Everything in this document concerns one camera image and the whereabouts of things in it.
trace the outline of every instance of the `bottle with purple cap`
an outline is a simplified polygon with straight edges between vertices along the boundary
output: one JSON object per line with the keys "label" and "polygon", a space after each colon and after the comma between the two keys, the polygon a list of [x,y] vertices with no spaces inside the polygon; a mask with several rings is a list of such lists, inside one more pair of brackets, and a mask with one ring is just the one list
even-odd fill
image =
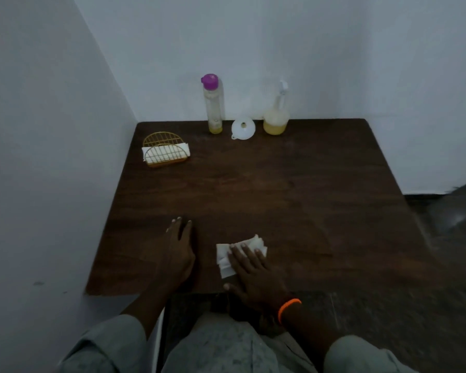
{"label": "bottle with purple cap", "polygon": [[202,77],[204,85],[205,107],[209,131],[217,134],[223,131],[223,119],[221,118],[219,78],[215,74],[206,74]]}

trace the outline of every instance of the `hand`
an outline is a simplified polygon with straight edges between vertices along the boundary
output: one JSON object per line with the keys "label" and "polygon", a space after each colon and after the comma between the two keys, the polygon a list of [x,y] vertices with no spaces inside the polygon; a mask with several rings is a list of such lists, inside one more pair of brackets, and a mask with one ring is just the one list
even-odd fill
{"label": "hand", "polygon": [[280,307],[294,297],[260,250],[253,253],[245,244],[242,245],[242,250],[247,256],[243,256],[235,246],[231,246],[228,257],[231,266],[245,285],[245,290],[232,284],[225,284],[225,290],[237,295],[248,307],[276,315]]}
{"label": "hand", "polygon": [[183,219],[178,217],[173,220],[164,235],[166,244],[161,261],[157,266],[156,279],[168,284],[172,291],[176,290],[192,272],[195,263],[195,254],[193,254],[190,245],[190,234],[193,223],[188,221],[179,237],[179,231]]}

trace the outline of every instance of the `right hand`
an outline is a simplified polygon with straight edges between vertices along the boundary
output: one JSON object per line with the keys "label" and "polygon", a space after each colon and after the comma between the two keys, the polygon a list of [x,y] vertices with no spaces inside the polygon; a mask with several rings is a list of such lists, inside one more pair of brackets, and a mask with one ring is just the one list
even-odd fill
{"label": "right hand", "polygon": [[248,307],[276,315],[280,307],[294,296],[260,250],[253,253],[245,244],[242,245],[242,250],[247,256],[231,246],[228,257],[245,290],[232,284],[225,284],[224,289],[237,295]]}

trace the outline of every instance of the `yellow liquid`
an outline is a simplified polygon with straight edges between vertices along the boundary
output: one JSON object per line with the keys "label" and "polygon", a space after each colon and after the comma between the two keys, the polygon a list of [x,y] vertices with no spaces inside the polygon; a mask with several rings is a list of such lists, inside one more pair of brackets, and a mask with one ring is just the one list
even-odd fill
{"label": "yellow liquid", "polygon": [[223,127],[211,128],[211,126],[209,126],[209,132],[215,135],[217,135],[218,133],[221,133],[222,131],[223,131]]}
{"label": "yellow liquid", "polygon": [[281,135],[287,127],[286,124],[282,126],[272,126],[271,124],[266,123],[265,120],[262,126],[264,127],[264,131],[266,131],[270,135]]}

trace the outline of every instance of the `white napkin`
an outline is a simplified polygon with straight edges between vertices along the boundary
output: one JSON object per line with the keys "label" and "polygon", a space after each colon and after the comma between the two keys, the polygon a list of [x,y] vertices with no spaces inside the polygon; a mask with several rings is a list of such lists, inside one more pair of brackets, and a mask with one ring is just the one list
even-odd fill
{"label": "white napkin", "polygon": [[143,147],[143,161],[156,163],[168,160],[179,160],[190,156],[190,148],[187,143],[176,145],[159,145],[156,147]]}
{"label": "white napkin", "polygon": [[[256,234],[253,238],[249,240],[241,241],[234,243],[233,245],[238,247],[240,252],[245,255],[241,249],[241,244],[246,244],[247,247],[253,252],[255,249],[259,249],[262,252],[262,255],[267,255],[267,247],[264,245],[262,238]],[[230,244],[227,243],[218,243],[216,245],[217,255],[216,263],[219,266],[219,271],[221,272],[221,278],[228,276],[233,276],[236,274],[235,270],[231,267],[230,260],[228,259],[228,252],[230,251]]]}

